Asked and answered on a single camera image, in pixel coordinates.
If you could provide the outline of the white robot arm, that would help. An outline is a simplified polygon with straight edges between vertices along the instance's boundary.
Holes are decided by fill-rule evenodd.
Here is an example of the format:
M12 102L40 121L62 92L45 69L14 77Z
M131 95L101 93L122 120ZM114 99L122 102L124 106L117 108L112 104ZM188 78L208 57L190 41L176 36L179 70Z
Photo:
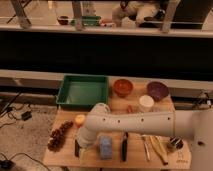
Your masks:
M108 105L98 103L86 115L76 140L87 149L100 132L110 131L189 139L191 171L213 171L213 109L111 114Z

